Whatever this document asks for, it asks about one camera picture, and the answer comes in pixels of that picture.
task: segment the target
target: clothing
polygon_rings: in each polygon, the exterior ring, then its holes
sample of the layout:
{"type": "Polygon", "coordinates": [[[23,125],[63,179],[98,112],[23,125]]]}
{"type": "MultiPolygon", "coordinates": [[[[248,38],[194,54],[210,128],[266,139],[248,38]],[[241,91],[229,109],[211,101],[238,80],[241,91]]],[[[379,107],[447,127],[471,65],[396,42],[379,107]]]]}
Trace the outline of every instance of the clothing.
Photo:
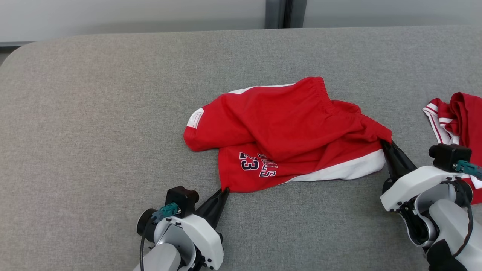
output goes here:
{"type": "Polygon", "coordinates": [[[219,148],[222,189],[253,192],[291,181],[354,179],[380,170],[391,131],[328,97],[323,78],[220,95],[190,117],[193,151],[219,148]]]}
{"type": "MultiPolygon", "coordinates": [[[[435,98],[422,110],[439,143],[472,149],[470,162],[482,165],[482,98],[459,92],[452,95],[449,104],[435,98]]],[[[464,180],[472,187],[472,204],[482,203],[482,181],[474,176],[464,180]]]]}

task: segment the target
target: white wall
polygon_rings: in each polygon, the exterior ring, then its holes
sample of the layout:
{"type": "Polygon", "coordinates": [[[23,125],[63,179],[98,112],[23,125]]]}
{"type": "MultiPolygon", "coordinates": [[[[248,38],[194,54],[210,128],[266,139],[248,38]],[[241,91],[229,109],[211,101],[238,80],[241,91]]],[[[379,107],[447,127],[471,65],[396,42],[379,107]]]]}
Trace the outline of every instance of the white wall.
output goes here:
{"type": "Polygon", "coordinates": [[[264,27],[265,0],[0,0],[0,45],[97,33],[264,27]]]}
{"type": "Polygon", "coordinates": [[[481,23],[482,0],[308,0],[303,27],[481,23]]]}

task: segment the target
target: black cable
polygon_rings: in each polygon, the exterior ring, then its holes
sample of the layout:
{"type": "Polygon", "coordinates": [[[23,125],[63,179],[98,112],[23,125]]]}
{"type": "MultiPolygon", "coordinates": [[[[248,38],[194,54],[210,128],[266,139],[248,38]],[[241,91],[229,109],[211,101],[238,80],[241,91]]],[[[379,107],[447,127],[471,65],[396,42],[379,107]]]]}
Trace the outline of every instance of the black cable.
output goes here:
{"type": "Polygon", "coordinates": [[[141,271],[144,271],[144,240],[146,239],[146,231],[147,227],[152,224],[152,218],[149,218],[147,220],[146,226],[144,227],[144,231],[142,232],[142,238],[141,238],[141,251],[139,253],[139,264],[141,266],[141,271]]]}
{"type": "Polygon", "coordinates": [[[455,258],[457,257],[462,250],[467,246],[469,243],[470,236],[472,235],[472,231],[474,229],[474,217],[472,215],[472,206],[470,205],[469,197],[467,196],[467,193],[465,193],[464,188],[459,182],[454,182],[454,181],[443,181],[443,184],[451,184],[455,188],[457,188],[459,191],[461,191],[464,194],[464,201],[467,205],[467,216],[469,217],[469,226],[467,229],[467,235],[465,236],[464,242],[460,246],[460,248],[455,252],[452,256],[455,258]]]}

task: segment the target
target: printed number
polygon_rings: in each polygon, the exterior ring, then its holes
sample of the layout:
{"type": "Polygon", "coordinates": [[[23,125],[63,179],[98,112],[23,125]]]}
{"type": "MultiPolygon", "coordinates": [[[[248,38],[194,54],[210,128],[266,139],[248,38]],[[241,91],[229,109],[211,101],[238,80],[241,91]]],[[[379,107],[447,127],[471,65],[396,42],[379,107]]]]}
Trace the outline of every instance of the printed number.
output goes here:
{"type": "Polygon", "coordinates": [[[259,173],[260,177],[274,177],[276,176],[276,171],[261,171],[259,173]]]}
{"type": "Polygon", "coordinates": [[[242,160],[241,161],[241,168],[243,170],[256,170],[259,168],[259,161],[256,157],[251,157],[249,155],[247,155],[246,153],[242,153],[240,152],[240,159],[242,160]]]}

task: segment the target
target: gray fabric surface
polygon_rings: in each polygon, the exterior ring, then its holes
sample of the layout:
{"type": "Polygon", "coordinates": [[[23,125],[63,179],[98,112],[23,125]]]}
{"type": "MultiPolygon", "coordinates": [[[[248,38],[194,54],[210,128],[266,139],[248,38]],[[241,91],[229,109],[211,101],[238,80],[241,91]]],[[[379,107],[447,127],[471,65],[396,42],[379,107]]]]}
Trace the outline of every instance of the gray fabric surface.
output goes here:
{"type": "MultiPolygon", "coordinates": [[[[166,190],[219,189],[217,150],[191,152],[191,113],[253,85],[322,76],[332,99],[393,131],[418,166],[421,109],[482,95],[482,29],[383,27],[80,36],[28,44],[0,67],[0,270],[132,270],[135,225],[166,190]]],[[[421,271],[380,203],[386,169],[231,194],[224,271],[421,271]]],[[[482,209],[475,207],[481,222],[482,209]]]]}

